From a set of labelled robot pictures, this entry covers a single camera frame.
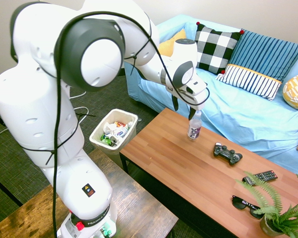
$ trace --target trash bin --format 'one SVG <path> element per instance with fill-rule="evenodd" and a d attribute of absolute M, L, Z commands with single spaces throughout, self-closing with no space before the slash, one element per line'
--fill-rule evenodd
<path fill-rule="evenodd" d="M 132 121 L 132 126 L 128 130 L 127 134 L 122 138 L 119 145 L 116 147 L 111 147 L 104 142 L 100 141 L 100 137 L 104 133 L 104 125 L 106 122 L 109 124 L 114 123 L 115 121 L 120 121 L 123 124 L 127 124 Z M 120 109 L 111 110 L 107 116 L 98 124 L 93 133 L 89 136 L 89 141 L 102 152 L 104 152 L 112 161 L 117 165 L 123 168 L 123 165 L 120 160 L 119 151 L 127 145 L 127 143 L 136 136 L 136 125 L 138 122 L 138 116 Z"/>

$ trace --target light blue sofa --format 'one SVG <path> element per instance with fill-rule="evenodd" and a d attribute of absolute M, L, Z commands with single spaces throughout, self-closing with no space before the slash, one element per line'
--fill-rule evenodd
<path fill-rule="evenodd" d="M 194 40 L 196 22 L 218 31 L 235 32 L 240 29 L 179 15 L 159 24 L 160 42 L 181 29 Z M 174 110 L 171 94 L 165 87 L 146 81 L 132 66 L 125 63 L 128 93 L 131 98 L 161 112 Z M 282 96 L 284 84 L 298 75 L 298 60 L 285 78 L 275 99 L 270 102 L 243 89 L 215 80 L 216 75 L 197 69 L 197 74 L 208 84 L 210 97 L 202 110 L 203 126 L 244 148 L 298 174 L 298 110 L 289 106 Z M 188 117 L 189 107 L 179 100 L 179 114 Z"/>

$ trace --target black and white checkered pillow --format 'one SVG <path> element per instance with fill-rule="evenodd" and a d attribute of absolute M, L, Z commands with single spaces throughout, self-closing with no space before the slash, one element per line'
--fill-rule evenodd
<path fill-rule="evenodd" d="M 221 32 L 197 23 L 195 41 L 198 45 L 198 68 L 215 74 L 225 70 L 240 32 Z"/>

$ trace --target black game controller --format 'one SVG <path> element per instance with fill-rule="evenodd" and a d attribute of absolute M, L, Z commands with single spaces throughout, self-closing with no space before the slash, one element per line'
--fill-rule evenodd
<path fill-rule="evenodd" d="M 214 156 L 220 155 L 223 158 L 229 161 L 230 165 L 236 164 L 241 158 L 243 158 L 242 154 L 235 153 L 234 150 L 228 150 L 225 145 L 217 142 L 214 146 Z"/>

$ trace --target remote control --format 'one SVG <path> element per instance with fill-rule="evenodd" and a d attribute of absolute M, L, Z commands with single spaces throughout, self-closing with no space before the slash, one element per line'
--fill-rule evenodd
<path fill-rule="evenodd" d="M 259 174 L 255 174 L 255 176 L 258 177 L 262 181 L 270 181 L 270 180 L 274 180 L 274 179 L 278 178 L 277 175 L 272 170 L 262 172 L 262 173 L 259 173 Z M 252 182 L 250 177 L 244 177 L 243 182 L 246 182 L 249 185 L 254 185 L 254 183 Z"/>
<path fill-rule="evenodd" d="M 222 146 L 219 142 L 215 143 L 213 154 L 214 156 L 220 155 L 225 158 L 230 165 L 235 165 L 241 158 L 243 158 L 242 154 L 235 153 L 234 150 L 228 150 L 225 145 Z"/>

